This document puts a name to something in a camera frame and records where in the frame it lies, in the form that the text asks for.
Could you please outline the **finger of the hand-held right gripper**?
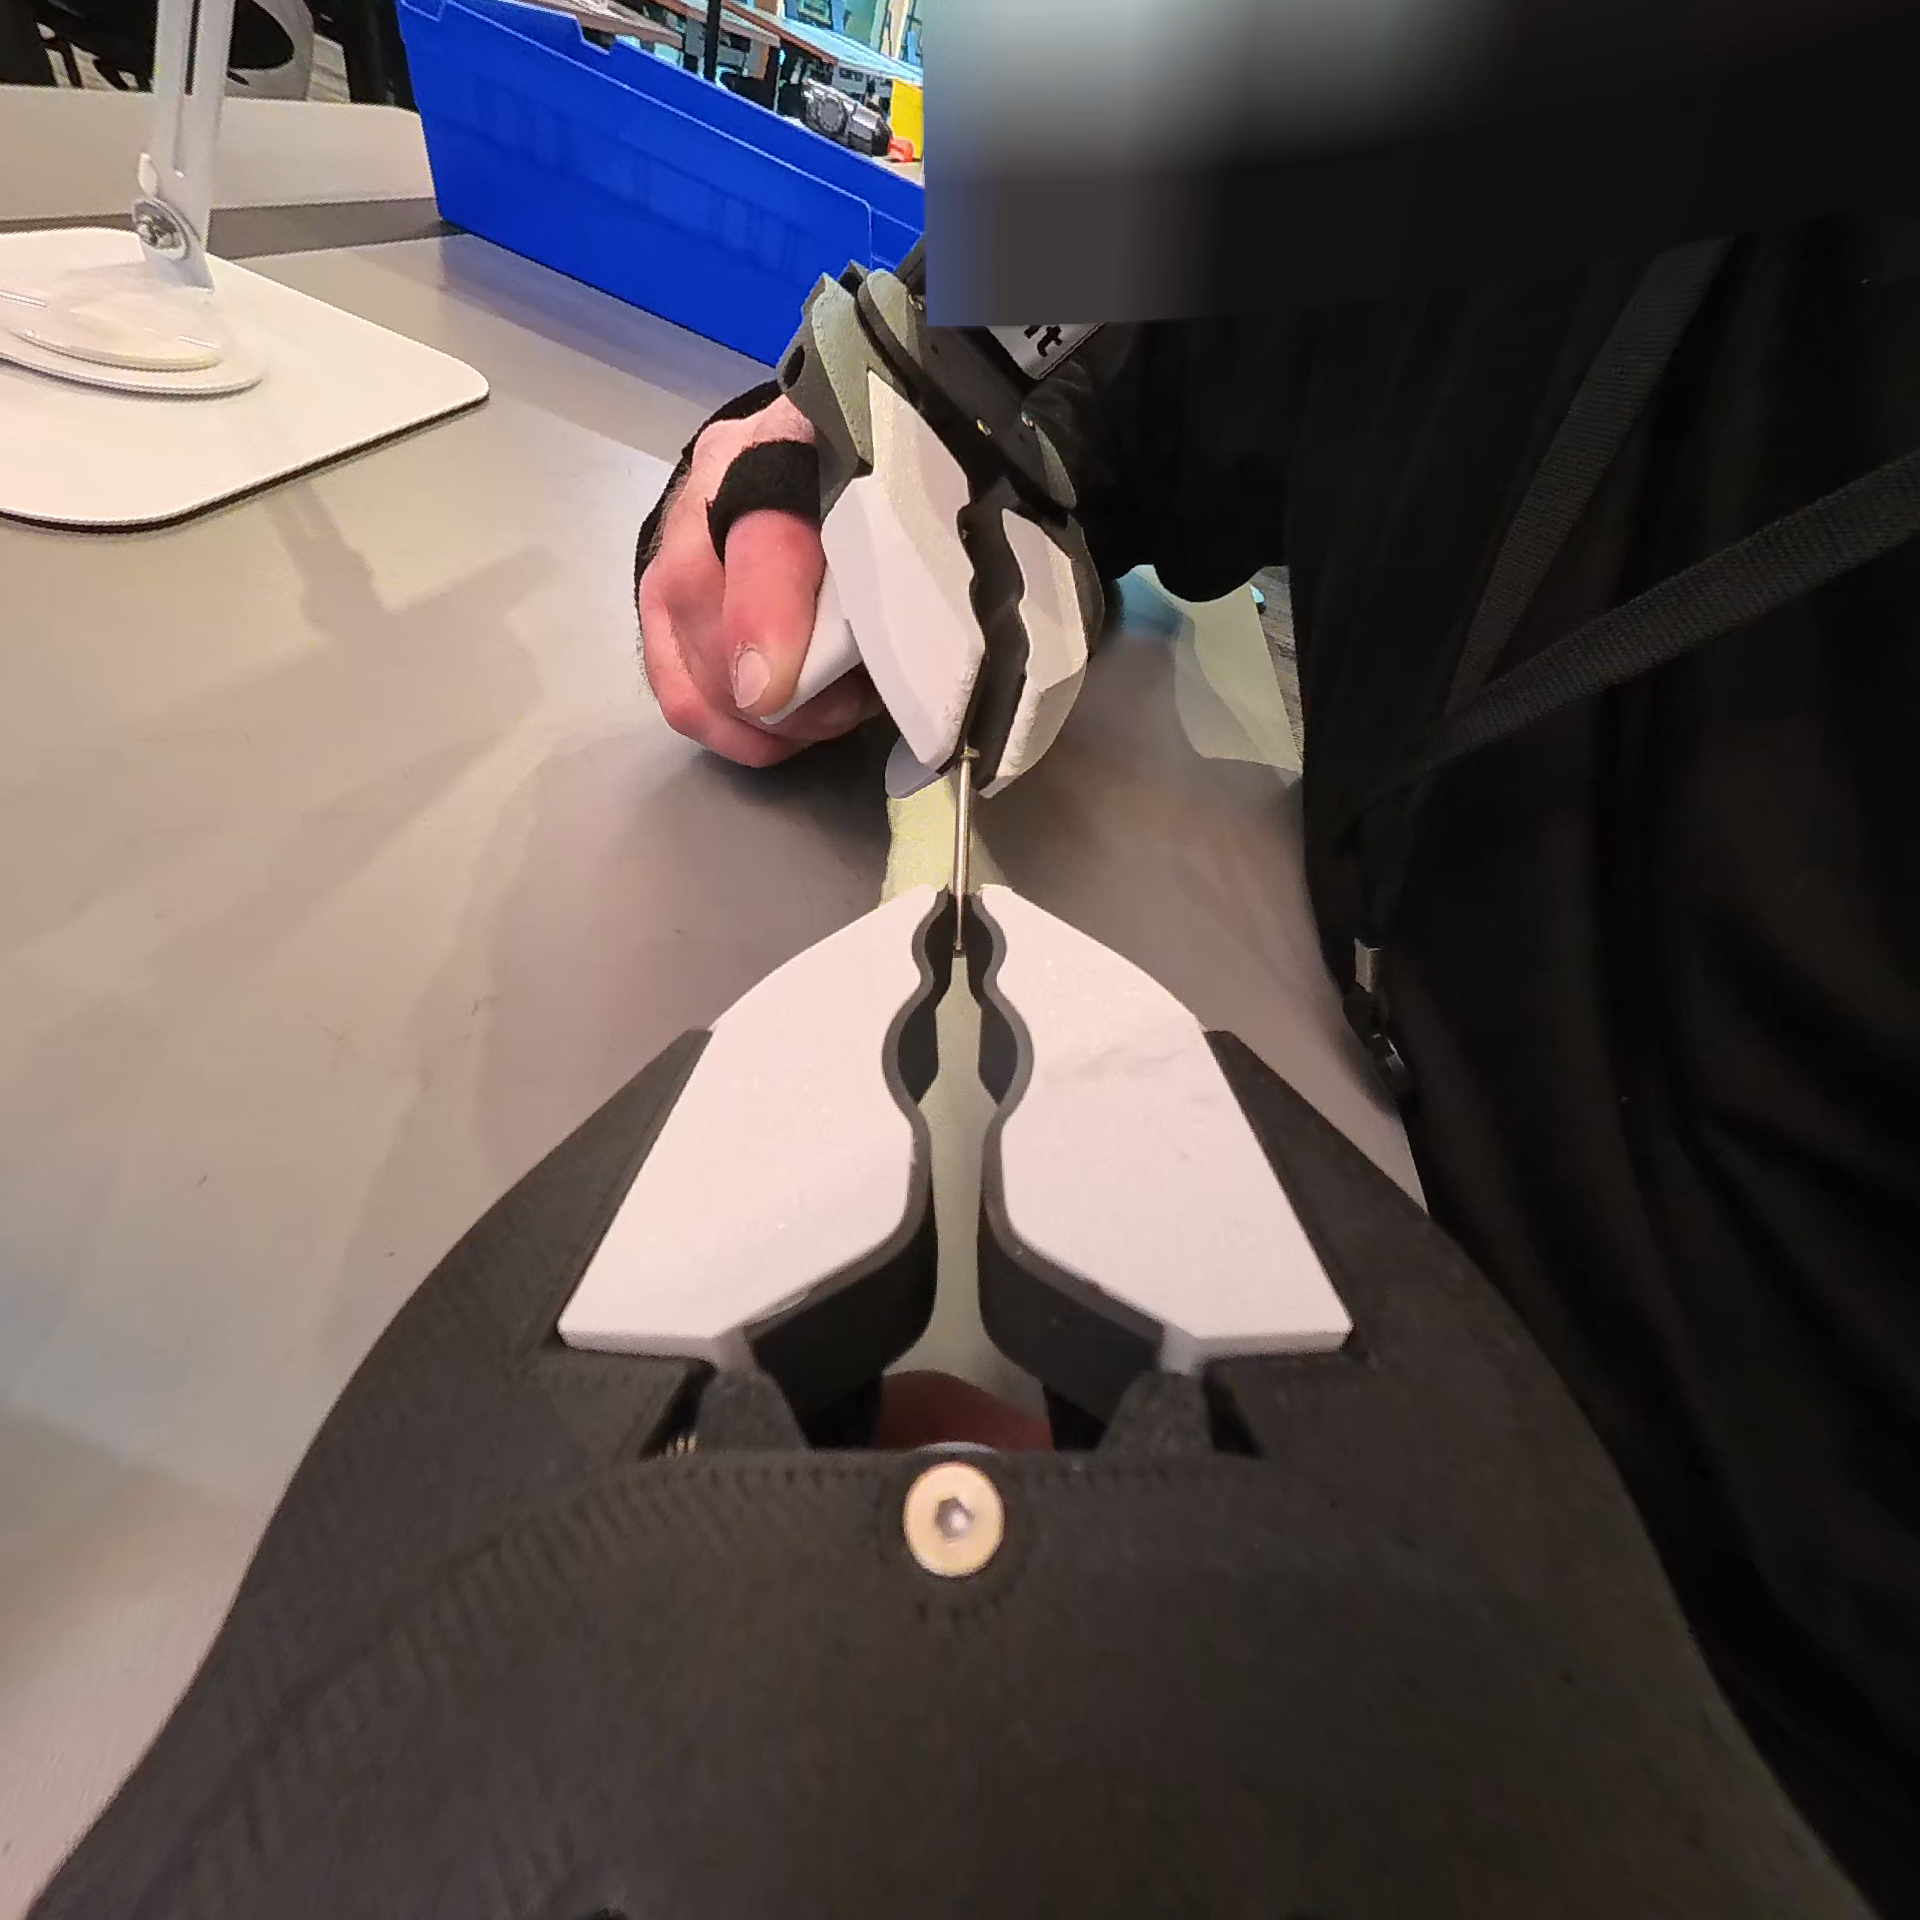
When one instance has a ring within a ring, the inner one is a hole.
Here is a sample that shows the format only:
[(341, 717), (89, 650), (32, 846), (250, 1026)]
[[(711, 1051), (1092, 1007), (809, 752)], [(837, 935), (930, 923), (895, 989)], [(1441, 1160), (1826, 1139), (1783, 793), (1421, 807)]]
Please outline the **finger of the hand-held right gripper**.
[(1032, 518), (1014, 499), (966, 511), (970, 608), (985, 663), (966, 719), (977, 785), (1031, 773), (1065, 727), (1105, 616), (1105, 591), (1076, 520)]
[(825, 575), (785, 719), (863, 665), (902, 745), (921, 765), (962, 747), (985, 640), (970, 610), (970, 561), (958, 535), (969, 477), (937, 430), (884, 377), (869, 401), (871, 463), (823, 511)]

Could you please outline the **grey desk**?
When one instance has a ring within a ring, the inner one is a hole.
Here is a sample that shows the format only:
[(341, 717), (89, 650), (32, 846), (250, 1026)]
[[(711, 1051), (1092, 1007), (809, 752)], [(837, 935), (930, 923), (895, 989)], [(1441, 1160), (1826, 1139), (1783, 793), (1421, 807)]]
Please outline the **grey desk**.
[(756, 365), (470, 234), (254, 265), (489, 399), (169, 529), (4, 525), (4, 1915), (421, 1277), (889, 851), (869, 738), (735, 773), (640, 689), (636, 529)]

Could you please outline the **person's black shirt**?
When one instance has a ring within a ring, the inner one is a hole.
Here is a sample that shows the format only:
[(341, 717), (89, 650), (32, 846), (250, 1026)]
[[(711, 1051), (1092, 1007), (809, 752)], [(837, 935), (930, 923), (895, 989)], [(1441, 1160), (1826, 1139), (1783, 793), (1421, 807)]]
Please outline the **person's black shirt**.
[(1269, 317), (1327, 966), (1765, 1757), (1914, 1915), (1914, 213)]

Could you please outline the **light grey table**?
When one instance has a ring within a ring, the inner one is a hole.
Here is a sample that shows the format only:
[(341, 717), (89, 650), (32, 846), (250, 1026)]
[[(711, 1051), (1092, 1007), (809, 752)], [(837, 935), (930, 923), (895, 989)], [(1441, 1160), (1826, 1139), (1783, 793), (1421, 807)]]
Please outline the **light grey table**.
[[(141, 91), (2, 85), (4, 221), (124, 217), (150, 122)], [(434, 197), (418, 117), (369, 103), (230, 96), (213, 183), (214, 208)]]

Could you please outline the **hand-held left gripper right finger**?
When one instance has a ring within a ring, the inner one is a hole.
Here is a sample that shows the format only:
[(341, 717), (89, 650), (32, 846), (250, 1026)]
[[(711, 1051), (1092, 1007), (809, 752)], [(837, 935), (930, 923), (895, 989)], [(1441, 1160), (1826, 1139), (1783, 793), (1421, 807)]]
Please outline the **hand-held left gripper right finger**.
[(1022, 897), (966, 902), (980, 1145), (975, 1295), (1092, 1448), (1142, 1377), (1357, 1357), (1350, 1309), (1263, 1150), (1217, 1035), (1151, 973)]

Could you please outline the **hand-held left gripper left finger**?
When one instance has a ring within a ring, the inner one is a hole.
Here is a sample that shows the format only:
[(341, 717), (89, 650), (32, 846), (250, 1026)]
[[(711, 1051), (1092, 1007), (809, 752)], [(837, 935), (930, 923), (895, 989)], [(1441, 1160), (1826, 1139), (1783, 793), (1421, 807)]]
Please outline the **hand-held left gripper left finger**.
[(756, 1370), (814, 1447), (876, 1443), (880, 1381), (937, 1297), (921, 1097), (953, 933), (953, 896), (909, 886), (696, 1035), (560, 1341)]

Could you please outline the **person's right hand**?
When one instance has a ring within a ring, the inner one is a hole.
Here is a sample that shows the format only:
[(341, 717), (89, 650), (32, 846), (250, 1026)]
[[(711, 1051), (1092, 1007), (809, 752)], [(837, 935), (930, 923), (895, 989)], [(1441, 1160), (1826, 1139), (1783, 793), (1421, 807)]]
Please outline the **person's right hand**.
[(665, 722), (743, 765), (858, 728), (853, 669), (798, 704), (825, 582), (814, 430), (775, 381), (724, 401), (684, 445), (636, 546), (640, 665)]

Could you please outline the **white flat base plate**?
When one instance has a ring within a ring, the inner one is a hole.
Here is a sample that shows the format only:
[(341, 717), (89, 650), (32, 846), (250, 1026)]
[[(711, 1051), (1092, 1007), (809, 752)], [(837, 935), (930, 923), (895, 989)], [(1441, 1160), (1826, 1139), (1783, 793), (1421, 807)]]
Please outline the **white flat base plate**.
[(130, 231), (7, 231), (2, 270), (7, 518), (93, 533), (180, 520), (489, 395), (463, 361), (217, 256), (189, 313), (214, 327), (210, 367), (119, 367), (37, 339), (44, 302), (71, 279), (85, 294), (138, 281)]

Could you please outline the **blue plastic bin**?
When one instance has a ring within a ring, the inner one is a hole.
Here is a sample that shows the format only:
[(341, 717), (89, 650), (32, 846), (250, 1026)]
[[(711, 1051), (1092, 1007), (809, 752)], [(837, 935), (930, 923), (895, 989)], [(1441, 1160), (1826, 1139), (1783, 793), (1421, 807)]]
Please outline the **blue plastic bin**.
[(445, 221), (754, 361), (815, 279), (921, 237), (921, 183), (565, 14), (398, 17)]

